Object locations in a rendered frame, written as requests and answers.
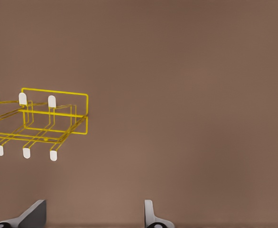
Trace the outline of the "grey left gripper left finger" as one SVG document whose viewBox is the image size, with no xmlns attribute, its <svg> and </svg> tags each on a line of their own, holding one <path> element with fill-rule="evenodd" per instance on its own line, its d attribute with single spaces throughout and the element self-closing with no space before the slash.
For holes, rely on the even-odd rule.
<svg viewBox="0 0 278 228">
<path fill-rule="evenodd" d="M 46 200 L 32 204 L 20 216 L 0 221 L 0 228 L 44 228 L 46 224 Z"/>
</svg>

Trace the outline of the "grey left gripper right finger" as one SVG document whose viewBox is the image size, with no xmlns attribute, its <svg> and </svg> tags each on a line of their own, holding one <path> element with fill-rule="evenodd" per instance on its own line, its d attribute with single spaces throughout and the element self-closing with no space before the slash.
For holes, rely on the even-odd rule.
<svg viewBox="0 0 278 228">
<path fill-rule="evenodd" d="M 144 200 L 144 213 L 145 228 L 175 228 L 171 221 L 159 218 L 154 214 L 152 200 Z"/>
</svg>

